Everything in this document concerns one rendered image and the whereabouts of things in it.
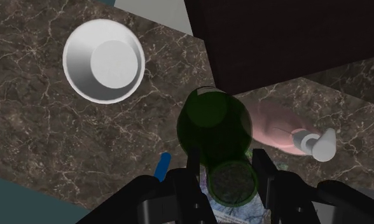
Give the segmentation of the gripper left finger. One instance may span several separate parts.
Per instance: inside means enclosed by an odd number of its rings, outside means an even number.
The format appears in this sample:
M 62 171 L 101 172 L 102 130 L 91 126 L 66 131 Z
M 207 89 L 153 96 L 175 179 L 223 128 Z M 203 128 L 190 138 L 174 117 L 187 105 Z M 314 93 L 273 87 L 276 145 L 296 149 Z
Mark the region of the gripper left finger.
M 169 170 L 163 181 L 134 178 L 76 224 L 218 224 L 199 172 L 200 150 L 193 148 L 185 168 Z

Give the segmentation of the blue pen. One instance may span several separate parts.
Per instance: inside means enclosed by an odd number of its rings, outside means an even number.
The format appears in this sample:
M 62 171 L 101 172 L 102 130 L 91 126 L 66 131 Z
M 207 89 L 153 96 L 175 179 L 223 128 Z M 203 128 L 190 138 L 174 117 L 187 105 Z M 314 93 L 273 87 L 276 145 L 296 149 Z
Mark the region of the blue pen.
M 165 179 L 166 173 L 169 168 L 171 160 L 171 154 L 168 152 L 164 152 L 160 155 L 160 159 L 157 163 L 154 177 L 156 177 L 160 182 L 162 182 Z

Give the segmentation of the green glass bottle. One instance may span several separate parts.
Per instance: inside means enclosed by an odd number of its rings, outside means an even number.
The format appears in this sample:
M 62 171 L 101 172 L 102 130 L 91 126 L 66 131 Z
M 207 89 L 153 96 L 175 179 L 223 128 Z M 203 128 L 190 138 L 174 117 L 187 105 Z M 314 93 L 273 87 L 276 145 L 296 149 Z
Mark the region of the green glass bottle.
M 193 90 L 177 120 L 177 138 L 190 154 L 200 152 L 210 196 L 226 207 L 247 204 L 257 193 L 257 177 L 246 156 L 252 121 L 234 96 L 214 87 Z

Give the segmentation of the white bowl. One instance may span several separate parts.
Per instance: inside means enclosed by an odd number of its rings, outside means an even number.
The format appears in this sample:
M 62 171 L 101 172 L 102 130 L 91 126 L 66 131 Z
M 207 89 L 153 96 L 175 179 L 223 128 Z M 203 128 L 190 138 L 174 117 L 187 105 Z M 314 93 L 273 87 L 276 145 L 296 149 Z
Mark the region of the white bowl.
M 95 19 L 70 34 L 62 65 L 76 93 L 97 104 L 114 104 L 130 97 L 141 84 L 145 56 L 129 28 L 113 20 Z

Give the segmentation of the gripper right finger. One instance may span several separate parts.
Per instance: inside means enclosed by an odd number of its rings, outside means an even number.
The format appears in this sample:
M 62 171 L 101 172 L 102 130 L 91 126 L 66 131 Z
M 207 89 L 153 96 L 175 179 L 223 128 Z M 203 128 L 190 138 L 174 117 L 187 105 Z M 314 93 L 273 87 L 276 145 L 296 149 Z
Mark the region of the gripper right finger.
M 296 173 L 278 170 L 263 149 L 253 150 L 252 167 L 271 224 L 374 224 L 374 199 L 342 182 L 310 186 Z

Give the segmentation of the pink pump dispenser bottle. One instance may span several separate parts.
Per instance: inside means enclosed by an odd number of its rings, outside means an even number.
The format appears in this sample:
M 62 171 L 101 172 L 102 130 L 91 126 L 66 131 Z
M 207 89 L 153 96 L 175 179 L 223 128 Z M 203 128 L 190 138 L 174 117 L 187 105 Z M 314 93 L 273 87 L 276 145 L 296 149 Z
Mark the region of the pink pump dispenser bottle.
M 320 132 L 312 122 L 271 101 L 244 101 L 244 106 L 252 121 L 254 140 L 290 155 L 311 156 L 319 162 L 335 156 L 335 129 Z

